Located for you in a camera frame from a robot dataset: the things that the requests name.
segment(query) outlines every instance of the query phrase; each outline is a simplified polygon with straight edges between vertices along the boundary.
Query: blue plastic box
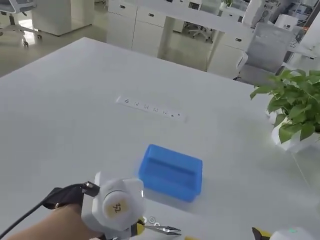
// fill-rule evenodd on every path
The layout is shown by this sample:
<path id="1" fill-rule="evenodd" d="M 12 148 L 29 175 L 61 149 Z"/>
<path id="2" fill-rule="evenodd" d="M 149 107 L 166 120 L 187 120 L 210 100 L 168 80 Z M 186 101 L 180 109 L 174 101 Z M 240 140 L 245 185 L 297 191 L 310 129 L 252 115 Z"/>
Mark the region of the blue plastic box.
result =
<path id="1" fill-rule="evenodd" d="M 201 193 L 202 161 L 157 145 L 149 145 L 139 178 L 146 188 L 192 202 Z"/>

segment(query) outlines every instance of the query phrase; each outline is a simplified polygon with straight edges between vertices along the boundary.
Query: gray office chair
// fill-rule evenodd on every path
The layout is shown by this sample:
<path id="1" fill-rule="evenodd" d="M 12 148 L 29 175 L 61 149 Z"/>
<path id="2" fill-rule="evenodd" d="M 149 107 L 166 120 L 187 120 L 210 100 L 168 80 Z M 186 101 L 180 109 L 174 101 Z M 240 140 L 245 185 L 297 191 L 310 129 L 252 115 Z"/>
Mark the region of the gray office chair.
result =
<path id="1" fill-rule="evenodd" d="M 35 30 L 23 27 L 15 23 L 13 14 L 23 13 L 26 16 L 27 11 L 30 11 L 36 7 L 35 0 L 0 0 L 0 13 L 2 15 L 9 15 L 10 25 L 0 28 L 0 36 L 5 32 L 15 32 L 23 39 L 23 45 L 28 47 L 29 44 L 24 36 L 25 32 L 36 34 L 38 39 L 42 39 L 42 36 Z"/>
<path id="2" fill-rule="evenodd" d="M 237 80 L 255 86 L 271 85 L 269 76 L 281 71 L 293 37 L 292 31 L 259 22 L 248 50 L 237 64 Z"/>

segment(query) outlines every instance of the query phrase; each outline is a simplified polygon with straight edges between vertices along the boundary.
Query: black cable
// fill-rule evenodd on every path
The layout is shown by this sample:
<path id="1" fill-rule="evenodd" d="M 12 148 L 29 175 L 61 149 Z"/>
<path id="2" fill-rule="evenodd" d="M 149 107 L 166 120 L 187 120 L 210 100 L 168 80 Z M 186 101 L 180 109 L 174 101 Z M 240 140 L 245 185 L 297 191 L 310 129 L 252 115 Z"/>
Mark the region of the black cable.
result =
<path id="1" fill-rule="evenodd" d="M 12 229 L 14 229 L 19 223 L 21 223 L 24 219 L 26 219 L 28 216 L 30 216 L 34 211 L 36 211 L 38 208 L 40 208 L 45 201 L 47 201 L 48 199 L 54 197 L 57 194 L 60 194 L 61 192 L 68 190 L 68 189 L 73 189 L 76 187 L 85 187 L 84 183 L 77 183 L 77 184 L 72 184 L 69 186 L 66 186 L 50 195 L 48 195 L 47 197 L 45 197 L 41 202 L 39 202 L 37 205 L 35 205 L 30 211 L 28 211 L 25 215 L 23 215 L 22 217 L 20 217 L 17 221 L 15 221 L 11 226 L 9 226 L 1 235 L 0 235 L 0 240 L 3 239 L 5 237 L 5 235 L 7 235 Z"/>

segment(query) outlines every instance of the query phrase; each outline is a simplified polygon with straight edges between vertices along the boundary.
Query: white table surface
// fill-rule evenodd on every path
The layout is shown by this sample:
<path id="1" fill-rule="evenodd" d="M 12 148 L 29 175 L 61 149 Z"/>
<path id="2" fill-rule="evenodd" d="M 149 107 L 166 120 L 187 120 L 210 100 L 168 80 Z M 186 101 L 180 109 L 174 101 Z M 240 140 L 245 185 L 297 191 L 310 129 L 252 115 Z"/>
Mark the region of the white table surface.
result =
<path id="1" fill-rule="evenodd" d="M 147 146 L 157 144 L 203 160 L 202 193 L 193 203 L 146 191 L 164 204 L 149 201 L 146 213 L 161 223 L 200 239 L 251 240 L 253 226 L 301 226 L 319 236 L 319 198 L 292 155 L 272 143 L 268 98 L 250 101 L 252 90 L 88 38 L 2 77 L 0 232 L 53 187 L 99 171 L 134 176 Z M 115 104 L 119 95 L 181 111 L 187 121 Z M 47 212 L 41 208 L 15 231 Z"/>

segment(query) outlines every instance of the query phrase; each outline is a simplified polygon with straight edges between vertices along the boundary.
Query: white flower pot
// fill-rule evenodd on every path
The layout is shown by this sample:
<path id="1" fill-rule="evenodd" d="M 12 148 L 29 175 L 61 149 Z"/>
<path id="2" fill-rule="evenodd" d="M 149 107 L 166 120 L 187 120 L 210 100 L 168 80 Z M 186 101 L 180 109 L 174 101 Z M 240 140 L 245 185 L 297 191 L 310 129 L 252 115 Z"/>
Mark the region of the white flower pot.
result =
<path id="1" fill-rule="evenodd" d="M 220 8 L 221 9 L 226 9 L 227 8 L 227 4 L 225 2 L 221 2 Z"/>
<path id="2" fill-rule="evenodd" d="M 306 139 L 303 139 L 302 141 L 300 141 L 301 131 L 298 131 L 292 136 L 290 140 L 284 143 L 281 143 L 279 138 L 279 128 L 282 126 L 283 123 L 287 121 L 288 120 L 285 119 L 281 124 L 276 126 L 271 133 L 271 137 L 274 143 L 279 147 L 281 147 L 282 149 L 284 149 L 285 151 L 297 153 L 311 145 L 314 145 L 318 141 L 320 137 L 319 133 L 314 133 L 311 136 L 307 137 Z"/>
<path id="3" fill-rule="evenodd" d="M 267 109 L 267 110 L 265 110 L 265 114 L 267 115 L 267 117 L 269 119 L 269 123 L 275 124 L 278 114 L 281 114 L 281 110 L 276 110 L 276 111 L 269 113 L 268 109 Z"/>

